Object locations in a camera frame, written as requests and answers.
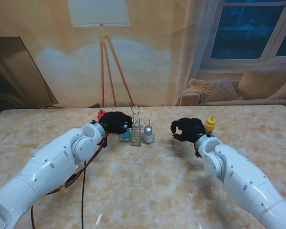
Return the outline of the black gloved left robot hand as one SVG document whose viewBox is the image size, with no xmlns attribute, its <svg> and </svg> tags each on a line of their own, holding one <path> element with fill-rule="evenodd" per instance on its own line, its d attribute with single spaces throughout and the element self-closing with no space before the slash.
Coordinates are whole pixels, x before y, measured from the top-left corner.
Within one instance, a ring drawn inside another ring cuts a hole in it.
<svg viewBox="0 0 286 229">
<path fill-rule="evenodd" d="M 127 128 L 132 127 L 132 118 L 123 112 L 106 112 L 99 120 L 99 123 L 105 127 L 109 134 L 124 134 Z"/>
</svg>

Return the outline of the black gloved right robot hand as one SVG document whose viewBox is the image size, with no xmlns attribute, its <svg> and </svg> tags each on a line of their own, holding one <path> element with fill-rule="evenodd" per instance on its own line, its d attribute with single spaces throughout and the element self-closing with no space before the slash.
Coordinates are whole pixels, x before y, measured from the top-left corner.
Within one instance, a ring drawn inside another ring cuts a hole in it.
<svg viewBox="0 0 286 229">
<path fill-rule="evenodd" d="M 181 118 L 171 123 L 173 137 L 178 141 L 195 143 L 198 135 L 206 134 L 202 121 L 198 118 Z"/>
</svg>

